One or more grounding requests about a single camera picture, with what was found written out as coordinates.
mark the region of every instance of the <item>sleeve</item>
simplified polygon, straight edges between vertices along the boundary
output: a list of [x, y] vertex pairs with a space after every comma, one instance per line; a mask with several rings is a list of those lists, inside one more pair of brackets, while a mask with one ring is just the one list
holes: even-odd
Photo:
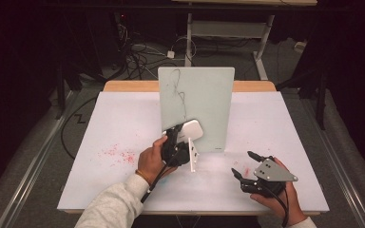
[[317, 228], [313, 221], [308, 217], [306, 220], [299, 222], [298, 224], [288, 226], [287, 228]]
[[136, 174], [108, 187], [85, 209], [75, 227], [131, 227], [142, 213], [141, 198], [148, 188], [147, 182]]

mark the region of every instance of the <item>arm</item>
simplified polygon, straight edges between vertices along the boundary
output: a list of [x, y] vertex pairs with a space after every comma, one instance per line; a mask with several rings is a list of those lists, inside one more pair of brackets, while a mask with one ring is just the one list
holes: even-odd
[[[161, 150], [164, 136], [139, 156], [137, 174], [126, 182], [116, 183], [94, 199], [78, 220], [76, 227], [131, 227], [144, 208], [141, 198], [162, 170]], [[173, 172], [169, 169], [163, 176]]]
[[[284, 164], [275, 158], [275, 162], [280, 166], [286, 168]], [[287, 222], [288, 227], [290, 228], [315, 228], [316, 226], [311, 221], [310, 218], [307, 218], [304, 213], [301, 211], [300, 205], [298, 203], [298, 193], [296, 192], [293, 183], [290, 181], [286, 182], [286, 192], [287, 198], [289, 200], [289, 220]], [[280, 193], [280, 199], [286, 203], [286, 194], [284, 192]], [[251, 194], [250, 198], [259, 202], [260, 204], [271, 208], [272, 211], [281, 219], [284, 218], [284, 210], [282, 206], [278, 203], [276, 199], [265, 198], [259, 194]]]

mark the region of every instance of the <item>white tabletop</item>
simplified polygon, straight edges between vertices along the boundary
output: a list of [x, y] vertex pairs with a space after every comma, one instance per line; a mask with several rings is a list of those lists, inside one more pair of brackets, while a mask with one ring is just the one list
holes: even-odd
[[[58, 209], [85, 209], [104, 189], [125, 181], [139, 154], [161, 135], [158, 92], [102, 92], [69, 174]], [[161, 180], [144, 214], [261, 215], [267, 208], [242, 193], [231, 168], [244, 177], [259, 163], [246, 151], [276, 156], [298, 176], [306, 213], [326, 212], [327, 202], [279, 92], [233, 93], [224, 152], [201, 153], [197, 172], [189, 165]]]

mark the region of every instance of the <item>whiteboard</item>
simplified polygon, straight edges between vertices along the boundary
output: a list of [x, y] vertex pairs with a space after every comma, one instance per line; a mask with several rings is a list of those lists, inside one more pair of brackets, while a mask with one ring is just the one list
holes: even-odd
[[[157, 92], [102, 92], [58, 204], [85, 209], [108, 186], [134, 173], [139, 154], [161, 136]], [[231, 168], [255, 179], [252, 150], [276, 156], [299, 179], [305, 212], [326, 212], [327, 202], [279, 92], [233, 93], [225, 151], [201, 153], [197, 172], [189, 165], [162, 179], [146, 200], [144, 214], [258, 215], [268, 208], [242, 193]]]
[[233, 67], [159, 67], [162, 130], [199, 121], [201, 152], [222, 152], [232, 97]]

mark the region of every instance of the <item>gray carpet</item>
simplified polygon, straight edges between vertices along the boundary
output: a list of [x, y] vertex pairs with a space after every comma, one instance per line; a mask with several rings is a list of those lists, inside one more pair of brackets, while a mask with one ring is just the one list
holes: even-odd
[[[265, 50], [262, 60], [269, 79], [275, 84], [290, 78], [295, 69], [300, 54], [293, 51], [294, 43], [294, 41], [288, 40], [281, 44], [268, 44]], [[199, 51], [198, 55], [194, 57], [194, 63], [197, 67], [235, 67], [237, 80], [257, 80], [257, 72], [253, 67], [254, 64], [250, 55], [252, 50], [257, 49], [257, 44], [258, 42], [251, 41], [244, 47], [232, 47], [216, 53], [211, 52], [211, 50]], [[156, 44], [151, 44], [151, 46], [163, 53], [168, 50], [167, 47]], [[156, 61], [158, 57], [151, 56], [150, 58], [151, 61]], [[177, 63], [178, 66], [183, 65], [183, 62], [175, 61], [173, 63]], [[156, 65], [150, 67], [154, 68], [151, 69], [151, 73], [145, 71], [143, 78], [155, 80]], [[110, 68], [107, 68], [106, 71], [108, 74], [112, 72]], [[69, 107], [71, 110], [68, 113], [71, 113], [88, 99], [97, 96], [101, 89], [101, 85], [85, 83], [82, 91], [77, 94], [75, 103]], [[313, 105], [314, 101], [302, 101], [295, 89], [285, 89], [282, 94], [330, 206], [330, 212], [313, 217], [316, 225], [318, 227], [365, 227], [355, 216], [357, 212], [350, 206], [348, 196], [339, 178], [335, 175], [335, 167], [327, 155], [326, 142], [321, 139], [320, 132], [315, 127], [315, 121], [310, 117], [309, 104]], [[93, 107], [94, 102], [82, 107], [76, 112], [82, 114], [81, 120], [79, 120], [79, 116], [71, 116], [64, 129], [64, 141], [67, 150], [72, 155], [77, 153]], [[54, 106], [33, 128], [1, 178], [0, 218], [29, 164], [53, 127], [56, 110], [57, 107]], [[347, 181], [354, 184], [359, 199], [365, 207], [365, 162], [358, 154], [355, 145], [347, 134], [346, 127], [336, 113], [335, 104], [329, 93], [327, 95], [325, 126], [327, 129], [324, 134], [342, 160], [344, 171], [349, 175]], [[56, 210], [72, 163], [73, 160], [64, 150], [60, 136], [57, 135], [43, 169], [13, 224], [14, 227], [74, 226], [80, 215], [69, 215]], [[281, 221], [273, 216], [263, 216], [259, 218], [259, 223], [262, 227], [279, 227]]]

